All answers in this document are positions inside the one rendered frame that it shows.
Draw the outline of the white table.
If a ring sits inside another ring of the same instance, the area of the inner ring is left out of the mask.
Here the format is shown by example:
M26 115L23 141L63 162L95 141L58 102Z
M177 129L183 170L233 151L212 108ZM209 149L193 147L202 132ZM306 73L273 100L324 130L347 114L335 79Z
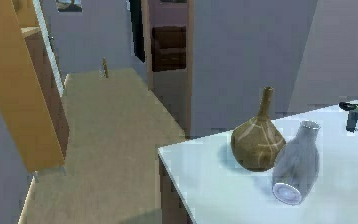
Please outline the white table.
M229 131L159 148L161 194L179 196L178 203L162 208L186 214L165 216L164 224L358 224L358 132L345 129L347 116L332 105L274 121L287 140L303 120L321 126L316 141L320 173L298 206L273 196L270 170L239 166Z

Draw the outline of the brown round long-necked vase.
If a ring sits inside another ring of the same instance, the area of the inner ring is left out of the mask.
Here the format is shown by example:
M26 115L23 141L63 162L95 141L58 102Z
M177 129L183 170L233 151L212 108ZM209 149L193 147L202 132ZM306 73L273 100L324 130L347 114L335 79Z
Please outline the brown round long-necked vase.
M272 87L263 89L257 115L237 126L231 134L233 156L249 171L264 172L273 168L278 153L286 145L269 117L273 91Z

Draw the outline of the dark brown chest of drawers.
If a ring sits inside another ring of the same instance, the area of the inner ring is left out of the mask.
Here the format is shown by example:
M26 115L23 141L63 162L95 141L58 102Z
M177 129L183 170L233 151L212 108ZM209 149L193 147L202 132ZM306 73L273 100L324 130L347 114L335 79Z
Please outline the dark brown chest of drawers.
M186 68L186 27L152 28L152 71Z

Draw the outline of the orange wooden cabinet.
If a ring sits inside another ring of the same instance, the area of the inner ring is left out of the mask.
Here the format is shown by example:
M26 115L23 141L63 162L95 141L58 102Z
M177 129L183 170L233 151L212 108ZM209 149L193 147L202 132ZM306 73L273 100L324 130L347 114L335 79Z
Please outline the orange wooden cabinet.
M65 164L63 90L41 0L0 0L0 112L29 172Z

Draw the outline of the grey glass bottle vase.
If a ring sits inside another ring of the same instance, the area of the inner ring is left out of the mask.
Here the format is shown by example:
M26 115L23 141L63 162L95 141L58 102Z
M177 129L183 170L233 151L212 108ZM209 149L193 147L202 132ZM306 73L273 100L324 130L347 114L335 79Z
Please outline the grey glass bottle vase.
M272 193L279 201L299 205L313 188L319 174L319 130L318 123L303 120L295 137L278 153L272 172Z

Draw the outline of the black and green tool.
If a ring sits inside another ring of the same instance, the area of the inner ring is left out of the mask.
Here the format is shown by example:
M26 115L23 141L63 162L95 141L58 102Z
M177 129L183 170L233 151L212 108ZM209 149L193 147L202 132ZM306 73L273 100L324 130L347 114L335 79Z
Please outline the black and green tool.
M340 102L339 107L348 112L346 130L348 132L358 132L358 103Z

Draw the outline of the black room door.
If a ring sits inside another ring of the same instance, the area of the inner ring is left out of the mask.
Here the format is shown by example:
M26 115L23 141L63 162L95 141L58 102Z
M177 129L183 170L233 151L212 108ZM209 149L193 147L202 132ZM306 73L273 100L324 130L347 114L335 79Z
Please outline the black room door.
M134 54L141 61L145 61L144 37L141 0L129 0L132 34L134 43Z

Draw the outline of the framed wall picture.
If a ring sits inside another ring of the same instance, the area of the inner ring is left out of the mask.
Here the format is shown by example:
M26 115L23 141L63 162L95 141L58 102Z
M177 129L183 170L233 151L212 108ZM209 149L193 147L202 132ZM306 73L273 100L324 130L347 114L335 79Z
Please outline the framed wall picture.
M81 0L56 0L59 12L82 12Z

